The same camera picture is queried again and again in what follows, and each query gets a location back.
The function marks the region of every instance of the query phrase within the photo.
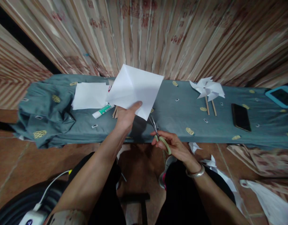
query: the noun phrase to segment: black pants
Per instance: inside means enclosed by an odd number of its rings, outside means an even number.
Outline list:
[[[83,165],[93,155],[84,157],[69,175],[67,185]],[[235,203],[235,197],[222,179],[214,171],[205,168],[206,173]],[[166,173],[166,200],[161,208],[156,224],[210,224],[198,191],[191,178],[186,173],[186,168],[181,161],[172,163]],[[121,176],[120,167],[114,162],[103,191],[93,209],[89,224],[126,224],[125,216],[117,197],[116,184]]]

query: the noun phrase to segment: black phone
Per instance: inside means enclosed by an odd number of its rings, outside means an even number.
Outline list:
[[[232,112],[235,127],[251,132],[247,109],[243,106],[232,104]]]

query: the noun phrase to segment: wooden stick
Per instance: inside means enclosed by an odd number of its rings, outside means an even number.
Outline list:
[[[117,109],[117,111],[116,111],[116,115],[115,115],[115,119],[117,119],[118,118],[118,109]]]
[[[118,106],[115,107],[115,110],[114,110],[114,112],[113,112],[113,118],[114,118],[115,115],[116,115],[117,107],[118,107]]]
[[[217,113],[216,113],[216,108],[215,108],[215,105],[214,105],[214,102],[212,100],[212,105],[213,105],[213,109],[214,109],[214,113],[215,113],[215,116],[217,116]]]
[[[206,99],[206,105],[207,105],[208,115],[210,115],[210,111],[209,111],[209,104],[208,104],[208,100],[207,100],[207,97],[206,97],[206,96],[205,96],[205,99]]]

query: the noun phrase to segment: tiled floor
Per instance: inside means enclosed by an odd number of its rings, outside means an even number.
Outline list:
[[[0,121],[14,123],[16,111],[0,110]],[[259,176],[226,149],[225,144],[198,143],[198,160],[214,156],[218,168],[234,181],[244,200],[242,208],[251,224],[268,224],[255,193],[239,185],[240,179],[254,180]],[[38,150],[34,143],[20,141],[6,132],[0,132],[0,208],[26,188],[49,177],[73,168],[85,155],[95,151],[98,143],[66,145],[62,149]],[[120,151],[119,165],[127,179],[121,179],[118,196],[129,193],[150,194],[147,202],[148,224],[154,224],[166,192],[157,178],[164,169],[163,154],[150,144],[125,144]],[[128,224],[141,223],[139,204],[123,206]]]

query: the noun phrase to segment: glue stick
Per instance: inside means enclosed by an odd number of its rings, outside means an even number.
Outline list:
[[[93,113],[92,116],[97,119],[98,117],[100,117],[101,115],[105,114],[107,111],[111,110],[112,108],[114,108],[115,105],[113,104],[108,104],[106,106],[104,106],[102,109],[98,110],[97,112]]]

